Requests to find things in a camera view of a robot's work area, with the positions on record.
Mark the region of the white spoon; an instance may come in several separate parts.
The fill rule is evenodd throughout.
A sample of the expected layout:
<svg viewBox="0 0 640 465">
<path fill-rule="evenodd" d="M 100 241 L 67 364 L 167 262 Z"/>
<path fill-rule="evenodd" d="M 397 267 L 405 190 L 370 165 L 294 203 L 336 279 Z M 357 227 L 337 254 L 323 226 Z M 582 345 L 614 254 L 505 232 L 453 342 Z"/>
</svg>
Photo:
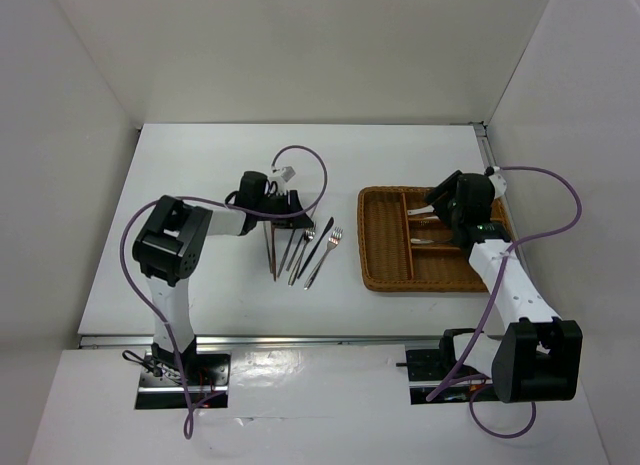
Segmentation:
<svg viewBox="0 0 640 465">
<path fill-rule="evenodd" d="M 408 216 L 419 216 L 419 215 L 426 215 L 426 214 L 433 214 L 433 213 L 434 213 L 434 208 L 431 205 L 407 210 Z"/>
</svg>

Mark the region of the lone silver fork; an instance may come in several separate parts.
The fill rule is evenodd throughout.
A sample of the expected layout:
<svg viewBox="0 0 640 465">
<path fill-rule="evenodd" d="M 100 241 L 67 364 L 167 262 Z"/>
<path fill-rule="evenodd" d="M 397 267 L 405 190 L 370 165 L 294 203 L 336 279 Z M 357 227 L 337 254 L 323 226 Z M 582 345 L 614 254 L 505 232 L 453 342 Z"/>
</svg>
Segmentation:
<svg viewBox="0 0 640 465">
<path fill-rule="evenodd" d="M 411 245 L 452 245 L 451 239 L 448 240 L 433 240 L 433 239 L 423 239 L 423 238 L 410 238 Z"/>
</svg>

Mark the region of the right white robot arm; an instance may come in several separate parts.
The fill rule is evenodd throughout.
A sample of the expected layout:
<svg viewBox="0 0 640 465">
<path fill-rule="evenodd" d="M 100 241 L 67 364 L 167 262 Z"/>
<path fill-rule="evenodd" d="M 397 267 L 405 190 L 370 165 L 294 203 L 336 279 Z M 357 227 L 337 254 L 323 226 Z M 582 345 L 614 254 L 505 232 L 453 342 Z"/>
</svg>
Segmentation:
<svg viewBox="0 0 640 465">
<path fill-rule="evenodd" d="M 491 381 L 503 403 L 569 401 L 577 391 L 582 330 L 552 309 L 524 271 L 516 249 L 525 241 L 491 217 L 506 191 L 502 173 L 455 171 L 425 196 L 490 292 L 475 329 L 444 333 L 436 364 L 446 376 L 428 401 L 469 367 Z"/>
</svg>

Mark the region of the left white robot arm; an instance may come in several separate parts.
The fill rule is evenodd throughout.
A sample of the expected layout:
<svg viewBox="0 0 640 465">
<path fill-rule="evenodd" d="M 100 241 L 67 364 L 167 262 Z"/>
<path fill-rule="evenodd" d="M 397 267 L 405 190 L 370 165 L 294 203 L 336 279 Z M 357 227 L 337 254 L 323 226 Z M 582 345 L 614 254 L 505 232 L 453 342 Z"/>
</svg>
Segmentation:
<svg viewBox="0 0 640 465">
<path fill-rule="evenodd" d="M 134 244 L 133 259 L 147 278 L 152 303 L 162 313 L 155 320 L 153 356 L 176 384 L 186 384 L 198 372 L 196 338 L 189 318 L 188 280 L 209 236 L 244 236 L 260 221 L 282 228 L 311 224 L 295 191 L 286 185 L 291 167 L 274 168 L 269 176 L 243 174 L 239 189 L 216 210 L 192 206 L 168 195 L 153 207 Z"/>
</svg>

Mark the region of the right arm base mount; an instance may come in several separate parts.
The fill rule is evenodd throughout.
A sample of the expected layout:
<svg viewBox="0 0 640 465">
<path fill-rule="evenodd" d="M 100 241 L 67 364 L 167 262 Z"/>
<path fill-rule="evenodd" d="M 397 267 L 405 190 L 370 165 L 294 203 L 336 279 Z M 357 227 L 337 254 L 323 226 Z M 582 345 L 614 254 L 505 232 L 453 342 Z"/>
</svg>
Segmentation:
<svg viewBox="0 0 640 465">
<path fill-rule="evenodd" d="M 461 334 L 472 335 L 473 332 L 472 328 L 446 330 L 437 342 L 426 347 L 405 349 L 404 358 L 395 366 L 406 373 L 412 405 L 468 403 L 476 391 L 479 392 L 476 397 L 479 402 L 498 400 L 490 387 L 490 380 L 482 378 L 462 381 L 464 377 L 478 374 L 476 369 L 463 365 L 454 375 L 457 383 L 443 390 L 433 401 L 427 401 L 427 396 L 446 378 L 456 363 L 453 338 Z"/>
</svg>

